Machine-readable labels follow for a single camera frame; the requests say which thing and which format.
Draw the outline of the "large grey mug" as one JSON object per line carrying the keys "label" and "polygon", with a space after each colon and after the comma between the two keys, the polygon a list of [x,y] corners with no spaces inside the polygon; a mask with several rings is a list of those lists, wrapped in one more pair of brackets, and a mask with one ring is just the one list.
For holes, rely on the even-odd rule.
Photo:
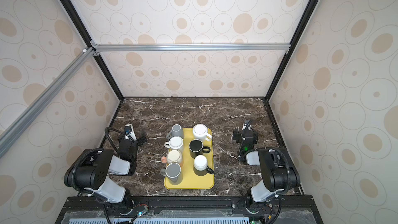
{"label": "large grey mug", "polygon": [[173,184],[181,181],[182,169],[178,163],[170,163],[165,169],[161,169],[160,174],[168,178]]}

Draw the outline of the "black mug white base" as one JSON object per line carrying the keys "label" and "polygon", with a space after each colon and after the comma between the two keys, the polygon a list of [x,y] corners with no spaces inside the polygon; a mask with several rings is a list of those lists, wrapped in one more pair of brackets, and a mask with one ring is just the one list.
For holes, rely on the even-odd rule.
{"label": "black mug white base", "polygon": [[194,173],[198,176],[205,176],[207,174],[214,175],[214,170],[208,166],[207,158],[204,155],[195,157],[193,169]]}

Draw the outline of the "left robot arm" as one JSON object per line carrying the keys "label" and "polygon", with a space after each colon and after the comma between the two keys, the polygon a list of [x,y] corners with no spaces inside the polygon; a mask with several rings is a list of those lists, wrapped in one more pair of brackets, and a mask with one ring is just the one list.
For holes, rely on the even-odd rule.
{"label": "left robot arm", "polygon": [[121,140],[116,155],[111,149],[85,149],[65,173],[65,186],[94,196],[100,203],[125,211],[132,209],[134,202],[130,191],[119,186],[108,175],[134,175],[138,148],[146,142],[145,136],[137,140]]}

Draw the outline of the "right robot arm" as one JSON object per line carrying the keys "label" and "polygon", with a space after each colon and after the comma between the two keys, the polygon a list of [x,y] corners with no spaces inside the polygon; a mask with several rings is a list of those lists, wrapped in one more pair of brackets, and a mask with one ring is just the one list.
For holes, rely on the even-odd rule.
{"label": "right robot arm", "polygon": [[247,208],[256,203],[269,202],[300,185],[300,175],[286,148],[254,148],[258,142],[258,133],[249,128],[234,130],[232,140],[239,143],[239,161],[259,166],[261,171],[260,182],[247,191]]}

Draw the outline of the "peach and cream mug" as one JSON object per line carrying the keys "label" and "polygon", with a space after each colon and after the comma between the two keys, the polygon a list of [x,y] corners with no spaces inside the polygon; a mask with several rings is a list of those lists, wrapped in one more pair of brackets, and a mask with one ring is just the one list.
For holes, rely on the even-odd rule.
{"label": "peach and cream mug", "polygon": [[161,158],[161,162],[166,164],[177,163],[182,167],[183,165],[182,153],[179,150],[171,150],[167,154],[167,156],[163,156]]}

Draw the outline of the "white ribbed mug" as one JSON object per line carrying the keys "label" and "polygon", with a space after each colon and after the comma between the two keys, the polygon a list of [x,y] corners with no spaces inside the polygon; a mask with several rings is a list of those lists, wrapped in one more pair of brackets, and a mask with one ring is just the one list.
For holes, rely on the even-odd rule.
{"label": "white ribbed mug", "polygon": [[209,129],[204,124],[196,124],[192,129],[193,135],[196,139],[202,142],[210,142],[212,135],[209,133]]}

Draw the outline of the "white mug upside down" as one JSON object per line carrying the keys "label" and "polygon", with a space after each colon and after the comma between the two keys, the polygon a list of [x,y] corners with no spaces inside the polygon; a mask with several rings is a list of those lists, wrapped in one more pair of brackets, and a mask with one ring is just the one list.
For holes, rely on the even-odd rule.
{"label": "white mug upside down", "polygon": [[179,150],[180,152],[183,152],[184,150],[184,142],[183,138],[179,136],[174,136],[170,138],[169,141],[164,143],[164,147],[172,149],[172,150]]}

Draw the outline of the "black mug white rim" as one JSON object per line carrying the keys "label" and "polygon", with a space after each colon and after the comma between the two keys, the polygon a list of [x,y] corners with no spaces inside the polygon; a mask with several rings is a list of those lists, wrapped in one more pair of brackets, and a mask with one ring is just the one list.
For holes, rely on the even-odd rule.
{"label": "black mug white rim", "polygon": [[194,139],[189,144],[190,156],[195,159],[199,155],[207,154],[211,152],[211,148],[204,146],[201,140]]}

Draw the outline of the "small grey mug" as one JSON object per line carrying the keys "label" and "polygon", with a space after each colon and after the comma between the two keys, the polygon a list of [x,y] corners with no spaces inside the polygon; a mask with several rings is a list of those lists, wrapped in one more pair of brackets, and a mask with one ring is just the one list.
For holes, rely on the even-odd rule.
{"label": "small grey mug", "polygon": [[172,126],[170,132],[166,135],[166,139],[170,140],[171,138],[176,136],[184,139],[184,131],[180,124],[175,124]]}

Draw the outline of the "green lit circuit board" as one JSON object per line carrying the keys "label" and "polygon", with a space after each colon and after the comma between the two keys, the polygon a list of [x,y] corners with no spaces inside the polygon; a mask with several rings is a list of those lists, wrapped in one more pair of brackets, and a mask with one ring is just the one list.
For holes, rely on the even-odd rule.
{"label": "green lit circuit board", "polygon": [[137,206],[133,207],[132,214],[134,218],[141,217],[145,215],[149,211],[149,207],[146,204],[138,204]]}

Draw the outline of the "yellow plastic tray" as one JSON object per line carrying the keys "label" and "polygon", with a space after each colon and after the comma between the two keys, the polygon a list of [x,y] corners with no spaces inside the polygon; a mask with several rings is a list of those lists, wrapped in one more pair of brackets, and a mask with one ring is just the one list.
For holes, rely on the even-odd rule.
{"label": "yellow plastic tray", "polygon": [[190,155],[189,144],[194,139],[192,128],[183,128],[184,132],[184,146],[182,152],[182,167],[181,175],[177,182],[172,182],[171,179],[164,178],[164,186],[166,189],[179,189],[179,190],[199,190],[199,189],[211,189],[215,184],[214,175],[198,176],[194,172],[194,159]]}

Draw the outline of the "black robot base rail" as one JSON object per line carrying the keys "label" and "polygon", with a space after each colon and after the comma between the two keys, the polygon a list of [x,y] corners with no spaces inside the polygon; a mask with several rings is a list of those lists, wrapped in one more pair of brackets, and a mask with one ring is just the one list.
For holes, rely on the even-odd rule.
{"label": "black robot base rail", "polygon": [[149,211],[138,218],[133,208],[100,203],[94,197],[67,198],[57,224],[321,224],[314,198],[280,196],[246,207],[243,196],[131,197]]}

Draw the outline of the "back aluminium rail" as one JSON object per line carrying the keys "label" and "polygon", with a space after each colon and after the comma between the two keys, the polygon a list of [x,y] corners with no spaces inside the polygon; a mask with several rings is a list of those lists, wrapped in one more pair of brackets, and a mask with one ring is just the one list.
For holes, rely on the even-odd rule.
{"label": "back aluminium rail", "polygon": [[289,50],[289,43],[245,43],[245,44],[94,44],[98,52],[171,52],[171,51],[256,51]]}

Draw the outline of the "aluminium rail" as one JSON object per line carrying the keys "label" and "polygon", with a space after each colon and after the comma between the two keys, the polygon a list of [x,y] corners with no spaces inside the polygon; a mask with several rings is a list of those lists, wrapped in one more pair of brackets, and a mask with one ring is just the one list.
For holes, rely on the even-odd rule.
{"label": "aluminium rail", "polygon": [[94,48],[87,47],[1,135],[1,157],[8,152],[12,145],[62,90],[66,83],[69,82],[85,61],[93,56],[93,53]]}
{"label": "aluminium rail", "polygon": [[171,52],[171,51],[256,51],[289,50],[289,43],[245,43],[245,44],[94,44],[98,52]]}

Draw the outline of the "left aluminium rail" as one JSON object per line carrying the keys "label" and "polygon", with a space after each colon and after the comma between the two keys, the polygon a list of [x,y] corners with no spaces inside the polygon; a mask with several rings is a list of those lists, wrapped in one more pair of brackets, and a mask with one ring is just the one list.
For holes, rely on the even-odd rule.
{"label": "left aluminium rail", "polygon": [[1,135],[1,157],[8,152],[12,145],[62,90],[66,83],[69,82],[85,61],[93,56],[93,53],[94,48],[87,47]]}

